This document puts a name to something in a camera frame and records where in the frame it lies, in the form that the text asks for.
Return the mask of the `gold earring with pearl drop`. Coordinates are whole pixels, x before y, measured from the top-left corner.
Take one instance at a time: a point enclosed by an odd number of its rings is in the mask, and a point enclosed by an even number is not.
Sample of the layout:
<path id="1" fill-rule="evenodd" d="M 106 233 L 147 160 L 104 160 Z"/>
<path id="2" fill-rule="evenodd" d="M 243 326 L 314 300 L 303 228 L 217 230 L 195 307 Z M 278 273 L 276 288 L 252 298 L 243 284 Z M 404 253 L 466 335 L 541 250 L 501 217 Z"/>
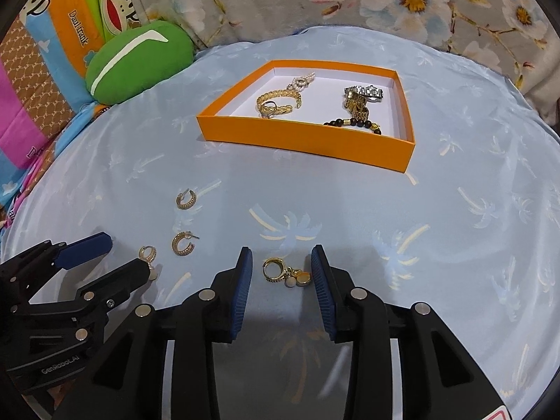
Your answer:
<path id="1" fill-rule="evenodd" d="M 156 281 L 158 272 L 156 272 L 156 269 L 153 265 L 153 262 L 156 259 L 156 248 L 154 246 L 142 246 L 139 249 L 139 258 L 146 262 L 149 267 L 150 273 L 148 280 L 150 282 Z"/>

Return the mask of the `gold hoop earring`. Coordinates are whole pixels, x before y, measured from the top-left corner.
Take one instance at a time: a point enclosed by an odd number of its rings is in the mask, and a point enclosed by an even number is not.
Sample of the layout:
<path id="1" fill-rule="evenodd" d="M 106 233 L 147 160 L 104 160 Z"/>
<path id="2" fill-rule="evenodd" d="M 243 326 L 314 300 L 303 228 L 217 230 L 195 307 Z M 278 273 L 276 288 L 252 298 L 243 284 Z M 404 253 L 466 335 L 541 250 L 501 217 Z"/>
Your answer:
<path id="1" fill-rule="evenodd" d="M 198 239 L 200 239 L 200 237 L 193 234 L 193 232 L 187 230 L 179 232 L 171 243 L 173 253 L 180 257 L 190 255 L 196 247 L 194 240 Z"/>
<path id="2" fill-rule="evenodd" d="M 191 189 L 187 189 L 176 196 L 176 207 L 180 210 L 189 210 L 196 204 L 196 200 L 196 193 Z"/>

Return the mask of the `gold earring with disc drop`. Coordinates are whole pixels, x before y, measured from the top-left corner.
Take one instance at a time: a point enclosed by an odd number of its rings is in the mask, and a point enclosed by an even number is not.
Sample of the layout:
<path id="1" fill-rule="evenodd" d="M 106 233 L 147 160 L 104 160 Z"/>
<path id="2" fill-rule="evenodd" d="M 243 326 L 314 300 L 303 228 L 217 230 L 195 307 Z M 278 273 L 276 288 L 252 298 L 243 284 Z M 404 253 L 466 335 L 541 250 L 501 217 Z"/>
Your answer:
<path id="1" fill-rule="evenodd" d="M 263 262 L 262 273 L 267 282 L 282 282 L 288 288 L 306 287 L 312 282 L 308 271 L 293 268 L 277 257 L 268 258 Z"/>

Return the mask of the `gold twisted bangle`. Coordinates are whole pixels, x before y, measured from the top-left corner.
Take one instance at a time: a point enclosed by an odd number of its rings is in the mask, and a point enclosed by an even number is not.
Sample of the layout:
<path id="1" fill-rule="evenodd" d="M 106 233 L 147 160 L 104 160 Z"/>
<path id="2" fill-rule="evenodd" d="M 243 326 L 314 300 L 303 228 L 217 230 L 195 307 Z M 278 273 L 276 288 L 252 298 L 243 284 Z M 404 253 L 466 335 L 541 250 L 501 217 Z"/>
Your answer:
<path id="1" fill-rule="evenodd" d="M 302 94 L 287 89 L 268 91 L 256 99 L 256 110 L 265 119 L 287 115 L 302 105 Z"/>

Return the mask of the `gold wristwatch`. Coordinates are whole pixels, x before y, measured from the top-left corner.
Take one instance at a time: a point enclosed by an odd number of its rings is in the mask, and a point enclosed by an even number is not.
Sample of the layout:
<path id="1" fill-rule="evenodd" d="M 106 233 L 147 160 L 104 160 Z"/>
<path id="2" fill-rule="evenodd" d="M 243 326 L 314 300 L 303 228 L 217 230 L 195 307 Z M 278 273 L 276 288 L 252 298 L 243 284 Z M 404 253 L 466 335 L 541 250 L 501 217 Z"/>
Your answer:
<path id="1" fill-rule="evenodd" d="M 366 121 L 369 117 L 368 101 L 362 95 L 352 95 L 344 101 L 344 108 L 348 110 L 352 119 Z"/>

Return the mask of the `light blue palm-print sheet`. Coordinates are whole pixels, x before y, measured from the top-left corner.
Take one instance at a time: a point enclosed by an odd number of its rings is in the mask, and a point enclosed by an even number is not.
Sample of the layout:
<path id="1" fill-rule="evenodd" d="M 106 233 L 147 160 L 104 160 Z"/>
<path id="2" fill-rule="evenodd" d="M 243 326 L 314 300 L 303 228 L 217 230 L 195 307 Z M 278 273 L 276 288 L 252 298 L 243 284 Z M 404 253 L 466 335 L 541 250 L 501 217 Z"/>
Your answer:
<path id="1" fill-rule="evenodd" d="M 396 70 L 417 145 L 405 173 L 316 155 L 203 139 L 196 116 L 270 60 L 331 60 Z M 176 207 L 191 189 L 196 204 Z M 171 243 L 199 237 L 184 257 Z M 44 240 L 104 231 L 111 253 L 58 274 L 36 301 L 156 248 L 155 282 L 132 302 L 181 303 L 252 249 L 333 266 L 384 301 L 429 303 L 524 417 L 559 366 L 559 138 L 502 76 L 455 55 L 361 28 L 311 28 L 204 53 L 108 110 L 64 150 L 2 242 L 10 258 Z"/>

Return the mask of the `colourful cartoon bedsheet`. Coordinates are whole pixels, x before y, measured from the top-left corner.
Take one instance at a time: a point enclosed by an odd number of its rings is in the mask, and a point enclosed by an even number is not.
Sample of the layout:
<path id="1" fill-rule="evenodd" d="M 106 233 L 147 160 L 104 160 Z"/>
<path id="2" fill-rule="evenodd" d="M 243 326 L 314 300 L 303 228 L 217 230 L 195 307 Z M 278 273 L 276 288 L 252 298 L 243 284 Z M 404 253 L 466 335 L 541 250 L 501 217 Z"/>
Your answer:
<path id="1" fill-rule="evenodd" d="M 106 105 L 85 72 L 116 35 L 137 28 L 132 0 L 27 0 L 1 40 L 1 227 Z"/>

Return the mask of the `green plush cushion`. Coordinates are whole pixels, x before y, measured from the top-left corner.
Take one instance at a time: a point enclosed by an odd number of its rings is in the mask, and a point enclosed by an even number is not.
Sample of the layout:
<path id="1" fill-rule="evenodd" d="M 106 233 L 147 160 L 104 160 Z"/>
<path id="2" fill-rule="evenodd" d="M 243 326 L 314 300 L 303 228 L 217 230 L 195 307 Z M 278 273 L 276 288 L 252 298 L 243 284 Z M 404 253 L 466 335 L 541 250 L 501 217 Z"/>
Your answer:
<path id="1" fill-rule="evenodd" d="M 194 57 L 188 34 L 157 20 L 108 41 L 91 59 L 85 86 L 98 103 L 123 103 L 189 67 Z"/>

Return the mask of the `orange shallow box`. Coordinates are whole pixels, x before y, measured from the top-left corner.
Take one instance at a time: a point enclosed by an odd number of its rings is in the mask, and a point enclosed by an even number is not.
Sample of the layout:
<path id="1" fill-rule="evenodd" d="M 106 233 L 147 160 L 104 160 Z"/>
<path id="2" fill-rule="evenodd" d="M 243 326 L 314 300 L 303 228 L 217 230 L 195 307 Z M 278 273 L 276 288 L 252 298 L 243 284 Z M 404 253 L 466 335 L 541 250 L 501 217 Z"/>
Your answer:
<path id="1" fill-rule="evenodd" d="M 257 102 L 298 77 L 313 75 L 302 104 L 269 119 Z M 344 90 L 377 86 L 379 103 L 369 103 L 369 117 L 380 127 L 349 124 Z M 197 115 L 204 139 L 276 148 L 357 162 L 395 172 L 406 171 L 416 147 L 404 87 L 396 71 L 364 64 L 313 60 L 273 60 L 232 85 Z"/>

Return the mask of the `pearl crystal brooch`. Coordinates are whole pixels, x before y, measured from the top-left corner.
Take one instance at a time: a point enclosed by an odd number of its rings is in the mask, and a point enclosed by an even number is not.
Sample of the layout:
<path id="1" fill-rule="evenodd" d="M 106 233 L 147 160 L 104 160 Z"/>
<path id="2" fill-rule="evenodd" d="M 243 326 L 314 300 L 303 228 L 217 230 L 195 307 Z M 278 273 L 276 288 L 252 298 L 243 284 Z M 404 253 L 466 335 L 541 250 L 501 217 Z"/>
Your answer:
<path id="1" fill-rule="evenodd" d="M 304 76 L 296 77 L 287 86 L 287 90 L 292 90 L 297 93 L 301 93 L 303 90 L 309 87 L 309 85 L 314 81 L 315 73 L 309 73 Z"/>

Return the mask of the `silver wristwatch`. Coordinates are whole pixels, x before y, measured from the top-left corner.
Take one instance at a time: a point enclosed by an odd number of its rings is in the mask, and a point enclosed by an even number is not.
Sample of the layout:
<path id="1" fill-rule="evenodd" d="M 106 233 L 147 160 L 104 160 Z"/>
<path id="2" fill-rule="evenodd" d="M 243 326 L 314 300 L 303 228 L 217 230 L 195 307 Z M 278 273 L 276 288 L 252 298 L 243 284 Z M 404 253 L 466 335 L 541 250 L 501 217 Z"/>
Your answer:
<path id="1" fill-rule="evenodd" d="M 344 90 L 344 96 L 360 95 L 370 103 L 380 103 L 384 99 L 384 90 L 379 87 L 368 85 L 352 85 Z"/>

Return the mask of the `grey floral blanket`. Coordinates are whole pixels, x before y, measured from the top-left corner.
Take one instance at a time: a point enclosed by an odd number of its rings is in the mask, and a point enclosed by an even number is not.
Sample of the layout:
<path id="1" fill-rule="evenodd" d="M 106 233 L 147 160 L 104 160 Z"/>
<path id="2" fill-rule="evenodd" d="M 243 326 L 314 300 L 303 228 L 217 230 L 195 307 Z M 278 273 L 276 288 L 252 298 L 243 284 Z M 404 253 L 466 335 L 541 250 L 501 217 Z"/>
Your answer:
<path id="1" fill-rule="evenodd" d="M 559 121 L 559 34 L 537 0 L 133 0 L 140 21 L 180 25 L 198 48 L 263 42 L 319 25 L 385 32 L 509 78 Z"/>

